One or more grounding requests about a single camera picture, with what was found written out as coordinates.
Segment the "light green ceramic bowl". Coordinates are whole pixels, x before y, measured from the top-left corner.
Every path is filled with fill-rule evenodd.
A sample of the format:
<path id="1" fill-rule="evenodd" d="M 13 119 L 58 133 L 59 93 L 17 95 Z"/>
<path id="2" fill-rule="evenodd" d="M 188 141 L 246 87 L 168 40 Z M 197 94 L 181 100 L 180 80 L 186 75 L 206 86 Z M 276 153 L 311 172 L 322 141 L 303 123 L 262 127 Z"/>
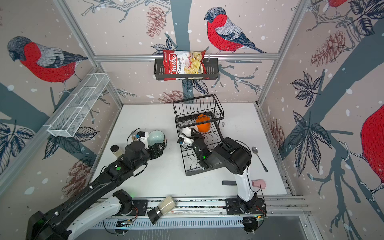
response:
<path id="1" fill-rule="evenodd" d="M 149 133 L 148 144 L 153 146 L 154 144 L 164 144 L 166 142 L 166 136 L 162 131 L 154 130 Z"/>

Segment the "white ceramic bowl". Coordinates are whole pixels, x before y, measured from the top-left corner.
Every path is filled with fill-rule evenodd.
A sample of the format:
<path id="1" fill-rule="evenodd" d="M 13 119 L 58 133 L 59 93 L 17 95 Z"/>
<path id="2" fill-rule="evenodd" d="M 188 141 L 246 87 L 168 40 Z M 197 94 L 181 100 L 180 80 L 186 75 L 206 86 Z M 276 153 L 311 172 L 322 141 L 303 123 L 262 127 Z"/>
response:
<path id="1" fill-rule="evenodd" d="M 196 139 L 198 132 L 199 131 L 196 126 L 182 128 L 182 135 L 184 136 L 184 139 L 194 140 Z"/>

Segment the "orange plastic bowl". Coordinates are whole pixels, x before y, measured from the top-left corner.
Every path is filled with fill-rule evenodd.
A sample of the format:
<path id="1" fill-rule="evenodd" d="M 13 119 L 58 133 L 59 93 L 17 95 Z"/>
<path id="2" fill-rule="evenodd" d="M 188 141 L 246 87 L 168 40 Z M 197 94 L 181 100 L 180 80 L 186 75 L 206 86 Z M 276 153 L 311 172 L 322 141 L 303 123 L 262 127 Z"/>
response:
<path id="1" fill-rule="evenodd" d="M 197 119 L 197 128 L 200 133 L 207 133 L 211 128 L 211 118 L 207 115 L 200 114 Z"/>

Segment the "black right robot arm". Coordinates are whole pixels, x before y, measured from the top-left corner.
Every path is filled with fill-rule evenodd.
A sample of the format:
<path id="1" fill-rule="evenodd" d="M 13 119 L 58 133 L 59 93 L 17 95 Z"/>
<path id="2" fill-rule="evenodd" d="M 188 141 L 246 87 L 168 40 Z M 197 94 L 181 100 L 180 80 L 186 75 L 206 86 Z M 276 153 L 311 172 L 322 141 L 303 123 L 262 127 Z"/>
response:
<path id="1" fill-rule="evenodd" d="M 235 211 L 250 214 L 255 209 L 258 196 L 249 178 L 249 166 L 252 160 L 249 149 L 229 137 L 220 141 L 213 150 L 208 149 L 202 137 L 189 138 L 185 145 L 193 150 L 198 164 L 204 170 L 221 164 L 234 174 L 238 189 L 238 207 Z"/>

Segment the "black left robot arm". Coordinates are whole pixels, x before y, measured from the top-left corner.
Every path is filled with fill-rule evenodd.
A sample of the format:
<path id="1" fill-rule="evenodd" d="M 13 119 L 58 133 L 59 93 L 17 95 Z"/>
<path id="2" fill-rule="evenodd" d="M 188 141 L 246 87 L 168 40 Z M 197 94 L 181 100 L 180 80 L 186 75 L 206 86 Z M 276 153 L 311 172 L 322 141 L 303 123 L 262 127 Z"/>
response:
<path id="1" fill-rule="evenodd" d="M 133 198 L 117 188 L 135 171 L 147 166 L 148 161 L 163 155 L 167 143 L 145 148 L 140 141 L 133 141 L 125 153 L 105 166 L 100 175 L 66 202 L 49 210 L 33 214 L 28 221 L 27 240 L 74 240 L 106 218 L 120 214 L 139 216 Z"/>

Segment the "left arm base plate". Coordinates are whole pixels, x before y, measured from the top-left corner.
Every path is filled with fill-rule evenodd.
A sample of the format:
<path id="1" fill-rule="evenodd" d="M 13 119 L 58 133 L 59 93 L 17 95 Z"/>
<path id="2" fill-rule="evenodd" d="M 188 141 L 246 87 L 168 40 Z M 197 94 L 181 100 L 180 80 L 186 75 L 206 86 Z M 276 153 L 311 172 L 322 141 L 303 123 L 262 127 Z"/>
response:
<path id="1" fill-rule="evenodd" d="M 118 212 L 111 217 L 141 217 L 147 214 L 148 200 L 133 199 L 128 204 L 119 204 Z"/>

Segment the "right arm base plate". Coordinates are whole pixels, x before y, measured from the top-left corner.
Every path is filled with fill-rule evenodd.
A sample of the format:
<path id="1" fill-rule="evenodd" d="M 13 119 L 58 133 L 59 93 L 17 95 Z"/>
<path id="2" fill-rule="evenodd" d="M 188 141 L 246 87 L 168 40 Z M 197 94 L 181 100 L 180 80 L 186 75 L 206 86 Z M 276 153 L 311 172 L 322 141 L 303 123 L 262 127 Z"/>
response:
<path id="1" fill-rule="evenodd" d="M 225 199 L 225 209 L 228 215 L 266 215 L 267 209 L 264 199 L 257 198 L 255 201 L 245 203 L 239 199 Z"/>

